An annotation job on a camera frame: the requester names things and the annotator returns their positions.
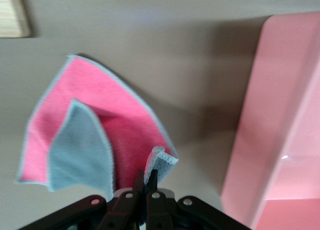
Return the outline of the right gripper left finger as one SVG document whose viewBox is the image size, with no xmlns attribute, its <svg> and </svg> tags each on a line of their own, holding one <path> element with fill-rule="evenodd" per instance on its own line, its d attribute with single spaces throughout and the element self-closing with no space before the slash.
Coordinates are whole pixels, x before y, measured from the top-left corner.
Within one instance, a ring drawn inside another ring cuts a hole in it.
<svg viewBox="0 0 320 230">
<path fill-rule="evenodd" d="M 109 202 L 90 195 L 17 230 L 138 230 L 144 187 L 144 170 L 140 169 L 133 187 L 117 190 Z"/>
</svg>

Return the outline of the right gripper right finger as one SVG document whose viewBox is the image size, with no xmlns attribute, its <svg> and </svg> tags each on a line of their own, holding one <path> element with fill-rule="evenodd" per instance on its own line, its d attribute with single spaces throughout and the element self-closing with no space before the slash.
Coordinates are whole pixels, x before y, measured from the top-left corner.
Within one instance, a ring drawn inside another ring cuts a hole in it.
<svg viewBox="0 0 320 230">
<path fill-rule="evenodd" d="M 158 171 L 146 184 L 146 230 L 251 230 L 201 199 L 188 195 L 178 201 L 158 188 Z"/>
</svg>

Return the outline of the pink and grey cloth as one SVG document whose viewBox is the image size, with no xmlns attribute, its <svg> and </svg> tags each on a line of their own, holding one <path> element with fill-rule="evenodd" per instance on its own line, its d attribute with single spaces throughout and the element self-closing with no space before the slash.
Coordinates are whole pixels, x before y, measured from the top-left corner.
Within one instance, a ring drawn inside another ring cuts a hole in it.
<svg viewBox="0 0 320 230">
<path fill-rule="evenodd" d="M 151 107 L 103 65 L 70 55 L 36 104 L 24 135 L 17 182 L 55 192 L 73 185 L 131 188 L 137 172 L 163 180 L 179 158 Z"/>
</svg>

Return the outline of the pink plastic bin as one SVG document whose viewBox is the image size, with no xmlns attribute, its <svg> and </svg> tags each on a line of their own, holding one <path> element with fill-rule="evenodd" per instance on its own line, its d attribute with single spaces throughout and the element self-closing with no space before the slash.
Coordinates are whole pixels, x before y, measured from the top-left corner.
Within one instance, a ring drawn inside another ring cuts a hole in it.
<svg viewBox="0 0 320 230">
<path fill-rule="evenodd" d="M 320 11 L 264 23 L 221 201 L 252 230 L 320 230 Z"/>
</svg>

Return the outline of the wooden cutting board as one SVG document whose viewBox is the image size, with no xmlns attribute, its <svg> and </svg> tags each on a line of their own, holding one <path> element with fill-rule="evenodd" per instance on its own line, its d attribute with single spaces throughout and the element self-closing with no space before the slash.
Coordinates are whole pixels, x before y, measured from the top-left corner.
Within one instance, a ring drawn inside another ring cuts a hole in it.
<svg viewBox="0 0 320 230">
<path fill-rule="evenodd" d="M 0 0 L 0 38 L 26 38 L 31 29 L 22 0 Z"/>
</svg>

